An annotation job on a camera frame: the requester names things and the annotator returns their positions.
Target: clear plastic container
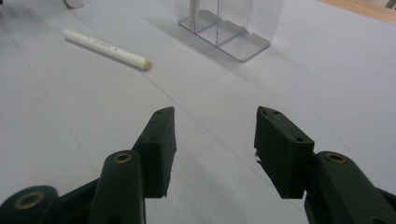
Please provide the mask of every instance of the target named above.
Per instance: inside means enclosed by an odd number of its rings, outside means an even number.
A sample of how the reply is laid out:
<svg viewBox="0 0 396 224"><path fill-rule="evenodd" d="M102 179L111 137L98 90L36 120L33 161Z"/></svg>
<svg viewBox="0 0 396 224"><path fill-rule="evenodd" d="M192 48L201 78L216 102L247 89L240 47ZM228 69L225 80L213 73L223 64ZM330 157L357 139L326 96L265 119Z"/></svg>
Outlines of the clear plastic container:
<svg viewBox="0 0 396 224"><path fill-rule="evenodd" d="M271 45L284 0L175 0L177 23L239 61Z"/></svg>

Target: white marker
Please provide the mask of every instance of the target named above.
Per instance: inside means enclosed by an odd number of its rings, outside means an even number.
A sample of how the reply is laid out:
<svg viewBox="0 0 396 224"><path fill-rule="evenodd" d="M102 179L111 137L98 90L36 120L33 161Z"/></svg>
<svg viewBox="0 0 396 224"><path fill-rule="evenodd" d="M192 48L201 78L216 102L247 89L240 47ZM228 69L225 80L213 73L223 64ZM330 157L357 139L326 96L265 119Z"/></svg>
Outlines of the white marker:
<svg viewBox="0 0 396 224"><path fill-rule="evenodd" d="M149 70L151 68L151 61L146 58L133 54L123 49L119 49L117 47L111 46L107 43L99 41L97 39L93 39L91 37L70 31L64 30L64 38L74 41L80 45L83 45L89 49L95 49L99 52L102 52L108 56L114 57L123 62L129 63L136 67Z"/></svg>

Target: acrylic box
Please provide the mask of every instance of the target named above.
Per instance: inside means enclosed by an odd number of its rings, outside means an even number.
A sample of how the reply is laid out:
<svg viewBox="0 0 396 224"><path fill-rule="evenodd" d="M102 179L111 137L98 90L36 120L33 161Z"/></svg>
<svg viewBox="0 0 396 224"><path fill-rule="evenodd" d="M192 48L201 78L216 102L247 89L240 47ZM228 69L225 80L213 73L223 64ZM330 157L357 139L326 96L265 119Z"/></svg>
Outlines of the acrylic box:
<svg viewBox="0 0 396 224"><path fill-rule="evenodd" d="M239 61L271 45L284 0L175 0L177 23Z"/></svg>

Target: screw hole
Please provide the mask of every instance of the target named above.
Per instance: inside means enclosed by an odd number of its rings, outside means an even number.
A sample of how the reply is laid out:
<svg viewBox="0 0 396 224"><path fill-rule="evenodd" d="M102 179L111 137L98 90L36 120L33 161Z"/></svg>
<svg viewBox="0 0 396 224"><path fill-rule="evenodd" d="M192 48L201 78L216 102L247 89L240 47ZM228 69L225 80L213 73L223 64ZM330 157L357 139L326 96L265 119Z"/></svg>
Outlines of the screw hole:
<svg viewBox="0 0 396 224"><path fill-rule="evenodd" d="M128 153L120 153L119 155L117 155L117 156L114 158L114 161L115 161L116 163L124 163L124 162L130 161L131 158L132 158L131 154L128 154Z"/></svg>
<svg viewBox="0 0 396 224"><path fill-rule="evenodd" d="M120 215L115 215L106 220L106 224L120 224L122 222L122 217Z"/></svg>
<svg viewBox="0 0 396 224"><path fill-rule="evenodd" d="M338 163L338 164L344 164L347 162L347 159L345 157L343 157L341 155L334 154L334 153L326 154L326 158L329 161L332 161L332 162Z"/></svg>
<svg viewBox="0 0 396 224"><path fill-rule="evenodd" d="M44 193L41 191L34 191L21 196L15 203L14 207L17 209L27 209L36 206L44 199Z"/></svg>

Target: white table surface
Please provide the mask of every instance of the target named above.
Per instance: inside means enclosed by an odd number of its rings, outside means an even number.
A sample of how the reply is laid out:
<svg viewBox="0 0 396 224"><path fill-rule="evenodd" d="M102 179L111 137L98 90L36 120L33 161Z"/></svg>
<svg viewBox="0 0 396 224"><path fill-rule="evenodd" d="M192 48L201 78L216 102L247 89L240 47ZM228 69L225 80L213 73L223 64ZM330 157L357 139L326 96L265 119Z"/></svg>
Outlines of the white table surface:
<svg viewBox="0 0 396 224"><path fill-rule="evenodd" d="M353 159L396 193L396 27L286 0L272 46L247 63L177 26L169 0L5 0L0 6L0 203L97 178L158 109L176 109L168 197L148 223L307 223L255 162L259 105ZM147 56L148 72L81 48L63 29Z"/></svg>

